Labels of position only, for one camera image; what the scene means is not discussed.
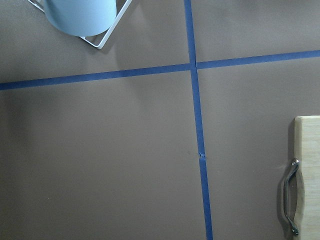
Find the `bamboo cutting board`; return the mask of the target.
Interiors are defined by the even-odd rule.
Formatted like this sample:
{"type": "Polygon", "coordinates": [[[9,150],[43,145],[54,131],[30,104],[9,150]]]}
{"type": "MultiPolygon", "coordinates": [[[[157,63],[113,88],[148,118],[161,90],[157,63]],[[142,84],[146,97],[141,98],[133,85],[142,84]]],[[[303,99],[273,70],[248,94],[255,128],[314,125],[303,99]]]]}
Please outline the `bamboo cutting board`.
{"type": "Polygon", "coordinates": [[[297,204],[294,221],[298,240],[320,238],[320,117],[298,116],[294,121],[297,204]]]}

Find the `light blue cup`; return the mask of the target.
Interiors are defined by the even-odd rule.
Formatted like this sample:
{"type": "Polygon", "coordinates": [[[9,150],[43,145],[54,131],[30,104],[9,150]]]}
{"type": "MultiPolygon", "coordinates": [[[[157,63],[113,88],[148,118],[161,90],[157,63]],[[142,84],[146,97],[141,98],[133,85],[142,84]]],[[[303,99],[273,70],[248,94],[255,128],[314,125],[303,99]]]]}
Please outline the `light blue cup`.
{"type": "Polygon", "coordinates": [[[115,0],[45,0],[44,12],[58,30],[90,37],[108,30],[117,15],[115,0]]]}

